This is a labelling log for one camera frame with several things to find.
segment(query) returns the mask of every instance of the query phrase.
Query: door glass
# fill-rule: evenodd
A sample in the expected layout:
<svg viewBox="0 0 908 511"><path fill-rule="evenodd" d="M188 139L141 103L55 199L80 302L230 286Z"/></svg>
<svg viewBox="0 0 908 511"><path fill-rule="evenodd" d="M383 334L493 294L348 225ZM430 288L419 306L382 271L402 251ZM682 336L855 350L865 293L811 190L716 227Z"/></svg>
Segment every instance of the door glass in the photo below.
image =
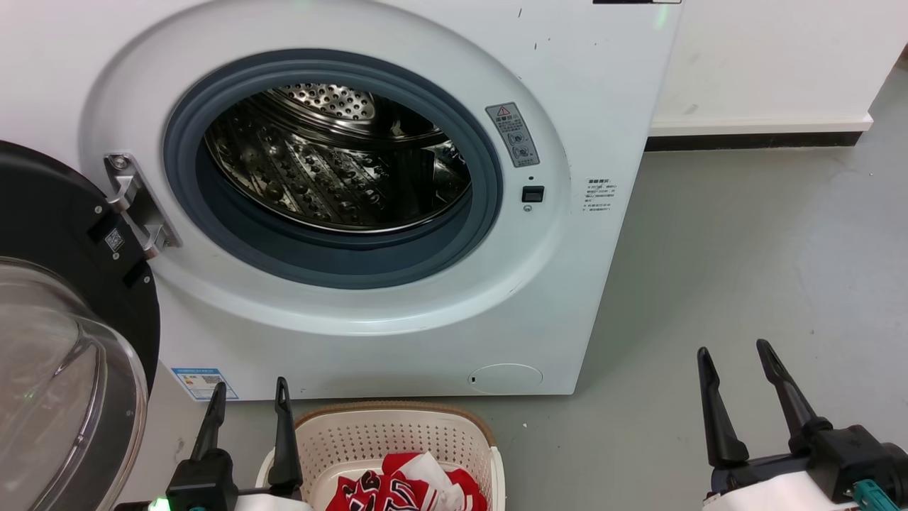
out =
<svg viewBox="0 0 908 511"><path fill-rule="evenodd" d="M107 509L141 441L147 390L128 343L55 277L0 261L0 502Z"/></svg>

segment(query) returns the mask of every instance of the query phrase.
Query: front-loading washer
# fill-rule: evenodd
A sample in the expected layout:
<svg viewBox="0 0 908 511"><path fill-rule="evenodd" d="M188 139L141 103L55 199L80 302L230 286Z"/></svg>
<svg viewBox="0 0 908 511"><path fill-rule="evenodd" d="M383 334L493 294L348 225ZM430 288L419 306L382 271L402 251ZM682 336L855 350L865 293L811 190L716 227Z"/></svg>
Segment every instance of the front-loading washer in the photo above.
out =
<svg viewBox="0 0 908 511"><path fill-rule="evenodd" d="M680 10L8 5L0 257L200 400L570 394Z"/></svg>

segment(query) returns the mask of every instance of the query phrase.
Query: clothing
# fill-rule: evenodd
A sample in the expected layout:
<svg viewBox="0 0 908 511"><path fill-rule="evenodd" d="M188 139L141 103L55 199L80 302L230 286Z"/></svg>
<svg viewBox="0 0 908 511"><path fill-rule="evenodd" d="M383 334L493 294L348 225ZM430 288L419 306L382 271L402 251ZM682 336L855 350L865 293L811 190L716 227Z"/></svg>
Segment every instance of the clothing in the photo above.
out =
<svg viewBox="0 0 908 511"><path fill-rule="evenodd" d="M338 479L326 511L487 511L479 485L462 468L445 472L431 453L385 456L381 473Z"/></svg>

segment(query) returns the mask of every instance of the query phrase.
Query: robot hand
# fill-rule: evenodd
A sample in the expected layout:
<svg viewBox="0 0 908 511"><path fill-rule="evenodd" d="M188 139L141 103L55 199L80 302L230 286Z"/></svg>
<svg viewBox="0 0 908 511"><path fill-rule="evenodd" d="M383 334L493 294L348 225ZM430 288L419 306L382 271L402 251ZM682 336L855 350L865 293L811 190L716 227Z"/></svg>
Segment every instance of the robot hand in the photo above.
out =
<svg viewBox="0 0 908 511"><path fill-rule="evenodd" d="M763 339L756 350L779 397L789 453L748 459L719 395L709 351L697 352L706 454L714 468L704 511L893 511L908 506L908 456L863 426L833 429L817 416Z"/></svg>

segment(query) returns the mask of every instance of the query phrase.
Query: laundry basket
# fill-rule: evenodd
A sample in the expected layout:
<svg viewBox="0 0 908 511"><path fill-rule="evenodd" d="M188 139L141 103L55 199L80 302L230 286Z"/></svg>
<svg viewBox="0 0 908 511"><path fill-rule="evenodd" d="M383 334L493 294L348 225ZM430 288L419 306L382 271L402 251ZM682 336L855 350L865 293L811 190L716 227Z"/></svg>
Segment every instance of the laundry basket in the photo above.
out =
<svg viewBox="0 0 908 511"><path fill-rule="evenodd" d="M489 511L504 511L505 473L489 427L454 406L375 401L327 406L296 421L302 467L302 497L324 511L337 491L338 477L358 479L380 472L385 455L431 452L445 470L463 468L479 485ZM267 486L272 450L256 486Z"/></svg>

